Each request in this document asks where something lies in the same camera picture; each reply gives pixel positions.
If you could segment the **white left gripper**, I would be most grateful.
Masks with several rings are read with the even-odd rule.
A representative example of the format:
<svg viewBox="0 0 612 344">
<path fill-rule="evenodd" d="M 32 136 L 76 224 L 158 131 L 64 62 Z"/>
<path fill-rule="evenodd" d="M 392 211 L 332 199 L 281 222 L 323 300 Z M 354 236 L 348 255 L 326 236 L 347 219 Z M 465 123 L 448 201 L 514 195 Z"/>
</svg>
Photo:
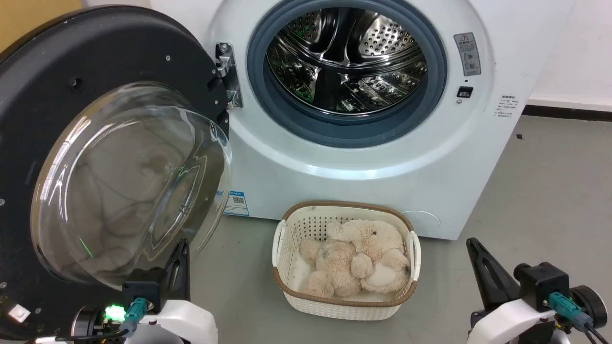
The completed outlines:
<svg viewBox="0 0 612 344">
<path fill-rule="evenodd" d="M 219 344 L 214 316 L 191 303 L 190 247 L 180 239 L 166 264 L 165 305 L 146 315 L 135 331 L 135 344 Z"/>
</svg>

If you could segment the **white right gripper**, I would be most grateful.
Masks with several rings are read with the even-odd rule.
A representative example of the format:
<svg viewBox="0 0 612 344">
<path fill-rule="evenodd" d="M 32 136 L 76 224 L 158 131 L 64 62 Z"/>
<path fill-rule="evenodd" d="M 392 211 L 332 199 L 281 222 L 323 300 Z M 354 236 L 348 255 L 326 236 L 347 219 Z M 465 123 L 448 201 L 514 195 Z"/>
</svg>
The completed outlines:
<svg viewBox="0 0 612 344">
<path fill-rule="evenodd" d="M 540 319 L 555 315 L 552 309 L 539 312 L 519 299 L 518 283 L 480 240 L 468 238 L 466 248 L 484 310 L 492 311 L 474 325 L 466 344 L 506 344 Z"/>
</svg>

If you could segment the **black round door with glass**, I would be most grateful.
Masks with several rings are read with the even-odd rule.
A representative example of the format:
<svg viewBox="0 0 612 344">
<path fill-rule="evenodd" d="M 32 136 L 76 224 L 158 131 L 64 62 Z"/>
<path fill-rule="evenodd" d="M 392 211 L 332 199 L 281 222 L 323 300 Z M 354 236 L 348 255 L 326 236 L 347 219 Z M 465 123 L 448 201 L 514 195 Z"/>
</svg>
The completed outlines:
<svg viewBox="0 0 612 344">
<path fill-rule="evenodd" d="M 214 59 L 138 6 L 66 13 L 0 53 L 0 340 L 68 335 L 135 269 L 190 260 L 228 196 Z"/>
</svg>

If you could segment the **white front-load washing machine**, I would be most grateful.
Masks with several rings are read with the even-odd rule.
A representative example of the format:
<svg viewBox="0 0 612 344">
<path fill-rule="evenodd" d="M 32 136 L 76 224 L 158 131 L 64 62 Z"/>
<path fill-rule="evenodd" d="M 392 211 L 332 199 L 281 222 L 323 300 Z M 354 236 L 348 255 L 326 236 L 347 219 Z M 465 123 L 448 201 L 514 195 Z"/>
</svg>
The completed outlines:
<svg viewBox="0 0 612 344">
<path fill-rule="evenodd" d="M 230 109 L 230 190 L 243 192 L 249 217 L 280 220 L 293 205 L 330 200 L 427 211 L 441 220 L 423 237 L 455 240 L 470 217 L 533 92 L 576 0 L 407 0 L 439 31 L 448 58 L 447 84 L 435 111 L 399 139 L 373 147 L 337 148 L 304 140 L 258 104 L 247 50 L 258 22 L 280 0 L 150 0 L 215 57 L 229 42 L 238 65 L 243 107 Z M 464 76 L 453 36 L 472 32 L 481 74 Z M 457 98 L 461 86 L 471 98 Z M 516 96 L 511 118 L 494 115 L 502 95 Z M 223 209 L 227 199 L 221 204 Z"/>
</svg>

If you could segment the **steel door hinge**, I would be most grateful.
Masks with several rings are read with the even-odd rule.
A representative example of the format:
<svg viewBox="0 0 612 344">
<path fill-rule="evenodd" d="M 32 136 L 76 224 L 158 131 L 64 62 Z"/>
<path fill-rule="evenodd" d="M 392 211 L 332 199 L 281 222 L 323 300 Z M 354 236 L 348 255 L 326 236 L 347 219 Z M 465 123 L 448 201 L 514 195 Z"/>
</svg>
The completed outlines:
<svg viewBox="0 0 612 344">
<path fill-rule="evenodd" d="M 208 89 L 217 107 L 227 105 L 227 110 L 243 107 L 242 90 L 239 83 L 238 64 L 234 48 L 229 42 L 217 42 L 215 48 L 216 67 Z"/>
</svg>

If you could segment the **round white filter cover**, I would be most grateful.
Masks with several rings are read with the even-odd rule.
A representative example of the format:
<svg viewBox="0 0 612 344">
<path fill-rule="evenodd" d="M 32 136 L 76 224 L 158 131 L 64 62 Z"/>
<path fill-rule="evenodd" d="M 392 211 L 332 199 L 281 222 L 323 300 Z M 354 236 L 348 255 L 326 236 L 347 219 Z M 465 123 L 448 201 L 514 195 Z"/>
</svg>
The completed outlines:
<svg viewBox="0 0 612 344">
<path fill-rule="evenodd" d="M 438 229 L 441 225 L 441 220 L 434 214 L 421 210 L 408 210 L 402 212 L 418 231 L 432 231 Z"/>
</svg>

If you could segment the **blue white energy sticker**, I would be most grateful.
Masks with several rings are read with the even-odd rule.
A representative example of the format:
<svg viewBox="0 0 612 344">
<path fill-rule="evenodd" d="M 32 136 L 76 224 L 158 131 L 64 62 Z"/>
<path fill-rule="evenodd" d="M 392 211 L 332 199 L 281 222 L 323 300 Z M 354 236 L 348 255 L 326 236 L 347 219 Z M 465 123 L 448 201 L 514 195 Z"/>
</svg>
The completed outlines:
<svg viewBox="0 0 612 344">
<path fill-rule="evenodd" d="M 225 205 L 224 214 L 249 217 L 249 208 L 243 192 L 230 190 Z"/>
</svg>

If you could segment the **white plastic basket brown rim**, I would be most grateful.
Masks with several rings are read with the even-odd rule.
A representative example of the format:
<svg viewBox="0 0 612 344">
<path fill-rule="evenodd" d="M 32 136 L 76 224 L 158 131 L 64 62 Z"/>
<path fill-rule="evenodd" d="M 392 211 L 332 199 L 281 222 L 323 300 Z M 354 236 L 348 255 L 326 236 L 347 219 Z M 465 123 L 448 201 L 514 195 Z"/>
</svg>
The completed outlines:
<svg viewBox="0 0 612 344">
<path fill-rule="evenodd" d="M 304 294 L 303 289 L 314 266 L 299 252 L 302 239 L 326 239 L 328 224 L 357 218 L 383 220 L 398 229 L 410 263 L 407 285 L 396 292 L 377 294 L 361 291 L 349 298 L 319 298 Z M 277 225 L 272 262 L 277 285 L 297 311 L 350 321 L 379 321 L 390 318 L 415 293 L 421 270 L 421 245 L 410 221 L 384 205 L 304 201 L 293 205 Z"/>
</svg>

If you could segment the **beige plush teddy bear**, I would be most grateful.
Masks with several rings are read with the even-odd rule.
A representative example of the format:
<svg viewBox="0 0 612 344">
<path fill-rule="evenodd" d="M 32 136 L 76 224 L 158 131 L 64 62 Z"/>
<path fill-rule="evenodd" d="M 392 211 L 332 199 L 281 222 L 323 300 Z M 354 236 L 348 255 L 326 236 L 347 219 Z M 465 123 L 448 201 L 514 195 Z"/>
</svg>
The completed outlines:
<svg viewBox="0 0 612 344">
<path fill-rule="evenodd" d="M 300 254 L 314 267 L 302 292 L 319 298 L 348 298 L 361 291 L 387 294 L 410 281 L 404 237 L 380 220 L 328 224 L 325 240 L 301 240 Z"/>
</svg>

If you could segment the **small printed text label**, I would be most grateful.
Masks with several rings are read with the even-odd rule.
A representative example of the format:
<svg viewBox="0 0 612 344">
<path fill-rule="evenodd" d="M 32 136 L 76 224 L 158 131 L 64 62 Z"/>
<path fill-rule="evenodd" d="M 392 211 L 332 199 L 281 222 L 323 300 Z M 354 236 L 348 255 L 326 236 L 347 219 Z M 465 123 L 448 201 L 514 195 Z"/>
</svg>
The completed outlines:
<svg viewBox="0 0 612 344">
<path fill-rule="evenodd" d="M 494 115 L 502 118 L 511 118 L 518 109 L 519 101 L 516 96 L 502 95 L 494 111 Z"/>
</svg>

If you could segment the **grey warning sticker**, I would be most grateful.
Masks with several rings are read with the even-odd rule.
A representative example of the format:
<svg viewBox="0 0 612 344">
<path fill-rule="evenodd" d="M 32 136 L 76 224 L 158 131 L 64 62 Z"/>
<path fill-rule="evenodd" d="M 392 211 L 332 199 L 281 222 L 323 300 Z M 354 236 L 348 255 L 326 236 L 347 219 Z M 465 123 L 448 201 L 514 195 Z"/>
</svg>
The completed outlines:
<svg viewBox="0 0 612 344">
<path fill-rule="evenodd" d="M 477 42 L 472 32 L 457 33 L 453 36 L 459 51 L 464 76 L 481 74 L 481 61 Z"/>
</svg>

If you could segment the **perforated steel drum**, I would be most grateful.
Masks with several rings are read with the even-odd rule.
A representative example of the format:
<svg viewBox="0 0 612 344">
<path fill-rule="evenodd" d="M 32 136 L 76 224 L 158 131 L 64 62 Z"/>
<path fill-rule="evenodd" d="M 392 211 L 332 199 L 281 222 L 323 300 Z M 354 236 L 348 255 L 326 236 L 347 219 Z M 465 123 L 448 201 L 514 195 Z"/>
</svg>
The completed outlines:
<svg viewBox="0 0 612 344">
<path fill-rule="evenodd" d="M 267 48 L 276 83 L 300 103 L 337 116 L 368 116 L 409 98 L 426 57 L 398 22 L 375 11 L 329 7 L 293 18 Z"/>
</svg>

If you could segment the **yellow wooden panel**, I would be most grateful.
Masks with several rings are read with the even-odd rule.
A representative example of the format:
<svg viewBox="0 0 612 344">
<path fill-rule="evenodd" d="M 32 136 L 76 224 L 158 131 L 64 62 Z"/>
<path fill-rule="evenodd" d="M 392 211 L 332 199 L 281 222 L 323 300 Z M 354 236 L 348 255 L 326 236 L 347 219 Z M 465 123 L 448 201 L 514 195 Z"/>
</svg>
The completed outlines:
<svg viewBox="0 0 612 344">
<path fill-rule="evenodd" d="M 44 22 L 81 8 L 81 0 L 0 0 L 0 53 Z"/>
</svg>

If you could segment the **black wall baseboard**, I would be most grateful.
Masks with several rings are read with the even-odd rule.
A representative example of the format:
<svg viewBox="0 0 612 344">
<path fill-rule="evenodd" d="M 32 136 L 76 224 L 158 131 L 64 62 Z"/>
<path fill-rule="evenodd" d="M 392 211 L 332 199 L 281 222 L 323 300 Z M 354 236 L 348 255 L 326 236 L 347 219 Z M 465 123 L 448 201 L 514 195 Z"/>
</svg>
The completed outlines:
<svg viewBox="0 0 612 344">
<path fill-rule="evenodd" d="M 554 119 L 587 120 L 612 123 L 612 111 L 573 109 L 569 107 L 527 105 L 523 109 L 522 115 Z"/>
</svg>

